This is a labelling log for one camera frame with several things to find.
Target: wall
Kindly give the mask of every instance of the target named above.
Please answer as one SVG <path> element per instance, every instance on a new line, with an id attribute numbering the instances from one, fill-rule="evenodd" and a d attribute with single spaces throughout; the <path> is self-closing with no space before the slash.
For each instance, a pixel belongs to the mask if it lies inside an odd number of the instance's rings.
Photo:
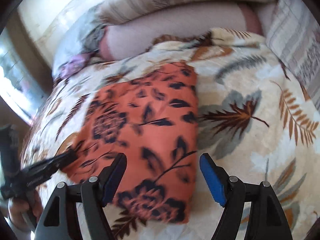
<path id="1" fill-rule="evenodd" d="M 20 18 L 31 40 L 51 67 L 55 50 L 70 26 L 103 0 L 23 0 Z"/>
<path id="2" fill-rule="evenodd" d="M 25 68 L 30 72 L 30 75 L 38 83 L 47 98 L 51 94 L 53 86 L 51 69 L 28 36 L 17 10 L 10 15 L 6 29 L 16 55 L 20 59 L 20 64 L 25 65 Z"/>
<path id="3" fill-rule="evenodd" d="M 23 138 L 29 130 L 27 125 L 0 97 L 0 126 L 15 124 L 19 133 L 19 152 L 22 150 Z"/>

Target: bed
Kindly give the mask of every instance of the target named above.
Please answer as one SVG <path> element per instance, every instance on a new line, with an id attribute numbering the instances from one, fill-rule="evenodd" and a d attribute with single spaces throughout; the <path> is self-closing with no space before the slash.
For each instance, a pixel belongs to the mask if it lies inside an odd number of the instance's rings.
<path id="1" fill-rule="evenodd" d="M 23 166 L 80 145 L 39 187 L 43 205 L 58 182 L 82 182 L 124 152 L 125 182 L 104 208 L 115 237 L 211 239 L 223 209 L 197 169 L 208 152 L 242 181 L 270 181 L 304 239 L 320 212 L 319 31 L 301 0 L 105 0 L 59 46 L 56 86 L 25 143 Z M 93 51 L 61 78 L 68 57 Z"/>

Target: blue gripper pad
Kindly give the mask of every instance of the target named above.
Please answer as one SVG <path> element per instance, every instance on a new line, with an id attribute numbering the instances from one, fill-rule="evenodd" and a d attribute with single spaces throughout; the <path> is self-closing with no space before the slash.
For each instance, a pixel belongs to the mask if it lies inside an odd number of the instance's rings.
<path id="1" fill-rule="evenodd" d="M 213 199 L 215 202 L 218 202 L 222 207 L 224 207 L 227 203 L 227 199 L 224 194 L 223 184 L 219 180 L 217 174 L 214 172 L 205 155 L 201 155 L 199 163 L 200 170 L 205 181 L 207 182 Z"/>

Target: fern leaf pattern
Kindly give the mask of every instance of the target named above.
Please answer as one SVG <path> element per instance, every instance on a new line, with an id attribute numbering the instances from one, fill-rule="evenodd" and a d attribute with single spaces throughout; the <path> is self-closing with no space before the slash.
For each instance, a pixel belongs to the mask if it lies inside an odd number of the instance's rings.
<path id="1" fill-rule="evenodd" d="M 112 234 L 115 237 L 115 239 L 123 239 L 124 235 L 129 236 L 131 229 L 133 229 L 135 232 L 138 230 L 138 221 L 146 226 L 147 221 L 144 219 L 141 219 L 139 217 L 133 216 L 129 213 L 128 210 L 124 210 L 120 213 L 122 217 L 117 219 L 115 221 L 115 224 L 111 227 L 112 228 Z"/>
<path id="2" fill-rule="evenodd" d="M 233 36 L 237 36 L 239 39 L 247 39 L 250 38 L 251 35 L 248 32 L 242 32 L 242 31 L 237 31 L 237 30 L 231 30 L 231 29 L 224 29 L 228 33 L 232 34 Z"/>
<path id="3" fill-rule="evenodd" d="M 316 139 L 314 131 L 318 127 L 319 122 L 310 120 L 307 114 L 303 113 L 300 105 L 296 103 L 296 98 L 293 97 L 288 89 L 283 90 L 276 82 L 272 81 L 272 83 L 281 89 L 279 109 L 280 119 L 283 120 L 283 129 L 287 127 L 289 120 L 289 137 L 291 139 L 292 135 L 294 135 L 296 146 L 298 145 L 299 135 L 303 145 L 306 144 L 308 147 L 313 144 L 313 139 Z"/>
<path id="4" fill-rule="evenodd" d="M 89 96 L 89 94 L 86 94 L 86 95 L 83 95 L 82 97 L 79 98 L 76 105 L 71 109 L 67 118 L 63 121 L 62 125 L 59 127 L 58 132 L 57 132 L 57 136 L 56 136 L 56 140 L 58 139 L 59 134 L 61 133 L 62 129 L 67 125 L 67 123 L 70 121 L 70 119 L 80 110 L 82 104 L 86 101 L 88 96 Z"/>
<path id="5" fill-rule="evenodd" d="M 267 59 L 263 56 L 253 55 L 248 57 L 243 57 L 239 60 L 231 62 L 229 65 L 221 69 L 216 75 L 215 80 L 219 84 L 224 84 L 223 79 L 227 74 L 230 74 L 233 71 L 240 70 L 243 68 L 253 68 L 258 65 L 267 62 Z"/>

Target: floral bedspread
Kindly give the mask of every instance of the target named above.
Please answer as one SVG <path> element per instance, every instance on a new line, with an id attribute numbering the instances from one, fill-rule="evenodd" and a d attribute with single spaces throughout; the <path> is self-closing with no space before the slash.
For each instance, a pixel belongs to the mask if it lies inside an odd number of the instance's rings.
<path id="1" fill-rule="evenodd" d="M 208 152 L 244 182 L 270 181 L 293 239 L 303 239 L 320 212 L 315 179 L 320 175 L 320 115 L 305 88 L 257 34 L 212 29 L 188 43 L 167 41 L 137 57 L 90 65 L 54 89 L 34 126 L 23 165 L 65 151 L 101 87 L 139 78 L 170 62 L 183 62 L 198 74 L 198 157 Z M 43 205 L 60 181 L 72 183 L 57 172 L 39 188 Z M 237 239 L 244 238 L 249 206 Z M 90 239 L 80 204 L 78 212 L 84 239 Z M 211 239 L 223 209 L 198 169 L 187 224 L 145 221 L 113 205 L 104 212 L 118 239 L 200 240 Z"/>

